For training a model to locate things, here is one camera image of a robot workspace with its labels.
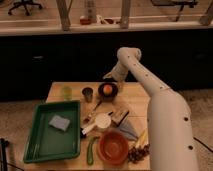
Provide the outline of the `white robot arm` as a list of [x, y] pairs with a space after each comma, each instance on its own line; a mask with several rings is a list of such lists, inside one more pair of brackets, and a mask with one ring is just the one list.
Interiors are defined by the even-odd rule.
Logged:
[[139, 48], [119, 48], [118, 61], [105, 78], [123, 82], [131, 72], [150, 96], [147, 122], [151, 171], [199, 171], [189, 105], [139, 62], [141, 56]]

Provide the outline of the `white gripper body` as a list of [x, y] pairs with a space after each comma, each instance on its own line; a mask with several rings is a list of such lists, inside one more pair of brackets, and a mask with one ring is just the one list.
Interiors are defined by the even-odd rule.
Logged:
[[118, 62], [110, 72], [103, 76], [103, 78], [113, 78], [117, 82], [124, 82], [127, 75], [128, 69], [121, 62]]

